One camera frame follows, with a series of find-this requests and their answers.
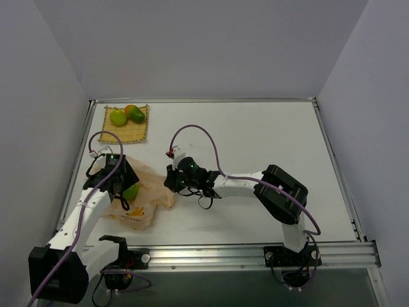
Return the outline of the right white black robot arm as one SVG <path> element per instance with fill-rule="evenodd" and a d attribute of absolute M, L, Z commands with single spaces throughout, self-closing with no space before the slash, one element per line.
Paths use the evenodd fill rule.
<path fill-rule="evenodd" d="M 268 213 L 282 224 L 284 256 L 291 264 L 300 263 L 306 256 L 305 206 L 307 188 L 276 165 L 249 174 L 223 175 L 208 171 L 191 157 L 166 167 L 164 186 L 174 193 L 184 189 L 196 190 L 205 198 L 257 198 Z"/>

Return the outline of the translucent peach plastic bag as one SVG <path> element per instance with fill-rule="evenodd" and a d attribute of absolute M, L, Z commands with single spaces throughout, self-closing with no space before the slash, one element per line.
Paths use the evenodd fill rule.
<path fill-rule="evenodd" d="M 174 194 L 164 186 L 165 177 L 143 162 L 128 157 L 127 161 L 139 177 L 136 183 L 138 192 L 134 199 L 128 200 L 130 210 L 122 208 L 115 199 L 105 210 L 101 220 L 111 220 L 137 232 L 150 227 L 157 207 L 169 209 L 174 205 Z"/>

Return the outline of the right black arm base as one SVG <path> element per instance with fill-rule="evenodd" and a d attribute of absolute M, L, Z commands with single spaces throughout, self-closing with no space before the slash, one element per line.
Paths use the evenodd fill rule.
<path fill-rule="evenodd" d="M 284 246 L 265 246 L 263 252 L 273 278 L 290 290 L 301 291 L 308 286 L 322 265 L 318 247 L 309 243 L 298 253 Z"/>

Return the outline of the green fake lime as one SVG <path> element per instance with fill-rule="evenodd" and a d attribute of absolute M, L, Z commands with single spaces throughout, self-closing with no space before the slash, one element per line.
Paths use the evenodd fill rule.
<path fill-rule="evenodd" d="M 128 118 L 122 110 L 113 109 L 111 114 L 109 115 L 109 120 L 113 125 L 120 127 L 126 124 Z"/>

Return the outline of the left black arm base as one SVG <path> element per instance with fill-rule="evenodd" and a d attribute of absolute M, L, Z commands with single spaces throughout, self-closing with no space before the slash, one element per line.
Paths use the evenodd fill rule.
<path fill-rule="evenodd" d="M 139 248 L 127 250 L 119 259 L 102 270 L 105 286 L 115 292 L 133 292 L 152 286 L 152 282 L 135 270 L 148 269 L 150 250 Z"/>

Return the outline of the green fake fruit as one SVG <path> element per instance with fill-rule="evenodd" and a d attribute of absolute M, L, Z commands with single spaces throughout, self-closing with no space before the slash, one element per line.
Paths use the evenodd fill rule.
<path fill-rule="evenodd" d="M 132 186 L 130 186 L 128 189 L 126 189 L 125 191 L 123 191 L 123 197 L 126 200 L 134 200 L 139 192 L 139 186 L 137 184 L 134 184 Z"/>

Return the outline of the orange green fake mango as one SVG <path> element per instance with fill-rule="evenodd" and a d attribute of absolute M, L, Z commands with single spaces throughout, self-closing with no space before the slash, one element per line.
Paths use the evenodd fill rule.
<path fill-rule="evenodd" d="M 135 105 L 127 105 L 125 114 L 134 123 L 143 123 L 145 121 L 145 114 Z"/>

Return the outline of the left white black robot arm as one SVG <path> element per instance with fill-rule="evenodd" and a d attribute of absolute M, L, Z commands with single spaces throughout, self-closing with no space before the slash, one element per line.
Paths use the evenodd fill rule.
<path fill-rule="evenodd" d="M 128 263 L 127 241 L 103 235 L 98 243 L 84 249 L 98 220 L 109 205 L 139 178 L 125 155 L 109 153 L 104 166 L 87 175 L 79 200 L 61 229 L 28 257 L 32 306 L 36 299 L 77 304 L 89 281 L 108 266 L 122 268 Z"/>

